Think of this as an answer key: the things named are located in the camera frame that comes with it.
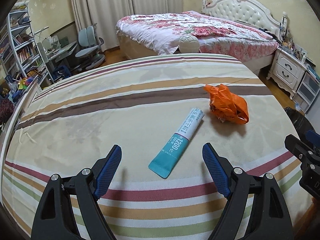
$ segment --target blue office chair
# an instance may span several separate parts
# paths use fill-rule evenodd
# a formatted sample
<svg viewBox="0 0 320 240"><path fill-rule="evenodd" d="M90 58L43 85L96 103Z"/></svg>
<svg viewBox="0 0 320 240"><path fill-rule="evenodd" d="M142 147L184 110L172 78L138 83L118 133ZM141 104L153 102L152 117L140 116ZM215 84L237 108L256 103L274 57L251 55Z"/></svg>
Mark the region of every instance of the blue office chair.
<svg viewBox="0 0 320 240"><path fill-rule="evenodd" d="M101 45L104 44L104 40L99 37L100 44L97 45L96 36L94 34L93 26L89 26L86 29L82 29L79 32L79 44L85 49L82 49L76 54L76 58L87 58L81 65L80 69L92 69L103 63L105 56L99 54Z"/></svg>

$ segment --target orange plastic bag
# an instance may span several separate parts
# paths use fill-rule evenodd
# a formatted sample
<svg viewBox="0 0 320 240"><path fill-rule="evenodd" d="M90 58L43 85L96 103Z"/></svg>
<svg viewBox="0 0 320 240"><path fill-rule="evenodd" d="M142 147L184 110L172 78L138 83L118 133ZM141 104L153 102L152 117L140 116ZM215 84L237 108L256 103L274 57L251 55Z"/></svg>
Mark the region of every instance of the orange plastic bag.
<svg viewBox="0 0 320 240"><path fill-rule="evenodd" d="M204 90L210 93L210 109L221 122L228 120L238 124L249 122L247 102L230 92L226 85L218 87L206 85Z"/></svg>

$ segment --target striped bedsheet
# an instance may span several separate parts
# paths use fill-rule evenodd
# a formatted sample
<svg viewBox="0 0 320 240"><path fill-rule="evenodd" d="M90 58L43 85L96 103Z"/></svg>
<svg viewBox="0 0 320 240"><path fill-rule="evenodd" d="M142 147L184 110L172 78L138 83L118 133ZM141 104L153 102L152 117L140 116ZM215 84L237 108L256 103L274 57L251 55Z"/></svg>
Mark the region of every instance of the striped bedsheet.
<svg viewBox="0 0 320 240"><path fill-rule="evenodd" d="M220 123L210 113L203 86L220 83L247 101L249 123ZM162 179L148 164L195 107L204 111L203 121ZM256 176L274 174L297 231L312 202L299 186L300 162L284 148L288 134L297 136L281 105L233 57L166 55L101 67L58 82L33 100L5 160L4 207L30 236L50 176L74 176L118 144L121 163L98 201L117 239L206 240L226 203L202 160L202 146L210 142L233 166ZM244 235L252 201L249 195L237 238ZM71 202L81 236L89 239L76 196Z"/></svg>

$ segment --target metal screw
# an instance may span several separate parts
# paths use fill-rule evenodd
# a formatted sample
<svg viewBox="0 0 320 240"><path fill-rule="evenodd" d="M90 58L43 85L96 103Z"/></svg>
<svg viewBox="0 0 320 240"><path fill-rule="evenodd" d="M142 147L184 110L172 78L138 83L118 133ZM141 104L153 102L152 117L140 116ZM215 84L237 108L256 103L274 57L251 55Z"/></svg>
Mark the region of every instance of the metal screw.
<svg viewBox="0 0 320 240"><path fill-rule="evenodd" d="M90 169L83 169L81 173L83 175L88 175L90 173Z"/></svg>
<svg viewBox="0 0 320 240"><path fill-rule="evenodd" d="M59 178L58 174L54 174L51 176L51 180L57 180Z"/></svg>
<svg viewBox="0 0 320 240"><path fill-rule="evenodd" d="M242 173L242 170L241 170L240 168L235 168L235 169L234 169L234 172L235 172L236 174L241 174L241 173Z"/></svg>
<svg viewBox="0 0 320 240"><path fill-rule="evenodd" d="M273 179L273 175L272 175L271 173L267 173L267 174L266 174L266 177L267 177L268 179Z"/></svg>

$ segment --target wallpaper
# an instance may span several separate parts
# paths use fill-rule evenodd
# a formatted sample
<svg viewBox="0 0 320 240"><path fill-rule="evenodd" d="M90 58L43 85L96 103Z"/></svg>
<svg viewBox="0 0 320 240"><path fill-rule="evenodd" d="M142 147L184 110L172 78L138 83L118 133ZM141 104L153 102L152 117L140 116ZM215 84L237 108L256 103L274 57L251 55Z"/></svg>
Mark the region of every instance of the wallpaper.
<svg viewBox="0 0 320 240"><path fill-rule="evenodd" d="M287 12L293 41L308 51L308 57L320 73L320 22L306 0L257 0L269 8L273 17L282 20ZM202 0L183 0L183 9L200 12Z"/></svg>
<svg viewBox="0 0 320 240"><path fill-rule="evenodd" d="M28 9L34 32L50 26L42 32L42 38L74 21L71 0L30 0Z"/></svg>

